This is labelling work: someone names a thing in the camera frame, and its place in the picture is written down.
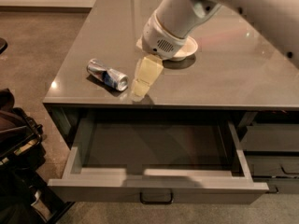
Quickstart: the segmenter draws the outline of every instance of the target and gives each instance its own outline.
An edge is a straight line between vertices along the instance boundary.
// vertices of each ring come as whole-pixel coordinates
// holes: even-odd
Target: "bag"
[[[32,204],[28,185],[11,170],[0,167],[0,223],[43,224]]]
[[[26,134],[26,122],[13,112],[15,100],[9,89],[0,90],[0,154],[14,149]]]
[[[42,125],[13,106],[10,90],[0,90],[0,164],[35,170],[45,162]]]

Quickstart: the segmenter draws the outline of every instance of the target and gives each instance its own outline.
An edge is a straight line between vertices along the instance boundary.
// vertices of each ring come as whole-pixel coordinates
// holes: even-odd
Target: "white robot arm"
[[[282,54],[299,63],[299,0],[163,0],[145,25],[142,49],[172,58],[220,5],[240,14]]]

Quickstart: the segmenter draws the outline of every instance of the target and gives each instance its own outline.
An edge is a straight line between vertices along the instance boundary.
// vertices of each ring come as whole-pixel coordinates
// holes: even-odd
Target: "drawer front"
[[[241,145],[247,151],[299,152],[299,124],[248,126]]]
[[[254,177],[299,177],[299,157],[250,155],[247,161]]]
[[[161,114],[149,122],[88,114],[63,178],[49,186],[66,202],[252,203],[268,191],[252,181],[231,121]]]

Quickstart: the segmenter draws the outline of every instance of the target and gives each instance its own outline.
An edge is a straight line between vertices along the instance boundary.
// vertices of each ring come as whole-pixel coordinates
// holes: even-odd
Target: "gray table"
[[[130,90],[113,91],[90,80],[91,58],[127,74],[132,82],[143,57],[135,43],[161,0],[97,0],[54,79],[44,103],[68,105],[144,105],[196,108],[299,108],[299,69],[286,60],[249,24],[222,7],[192,37],[199,49],[165,69],[140,103]]]
[[[259,110],[299,110],[299,67],[222,7],[192,33],[196,53],[164,62],[141,102],[89,76],[87,63],[97,58],[131,84],[144,57],[136,41],[160,2],[95,2],[44,99],[72,147],[64,176],[49,185],[72,202],[138,202],[145,194],[166,196],[161,203],[173,195],[182,203],[251,203],[268,187],[252,180],[238,132]],[[234,125],[228,111],[245,115]],[[299,140],[297,130],[290,136]]]

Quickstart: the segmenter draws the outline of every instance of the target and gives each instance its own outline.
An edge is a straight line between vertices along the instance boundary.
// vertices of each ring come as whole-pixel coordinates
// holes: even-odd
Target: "glossy tabletop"
[[[44,99],[45,105],[299,109],[299,67],[232,10],[222,7],[191,36],[199,49],[163,73],[141,102],[91,77],[91,58],[134,78],[144,53],[136,46],[162,0],[97,0]]]

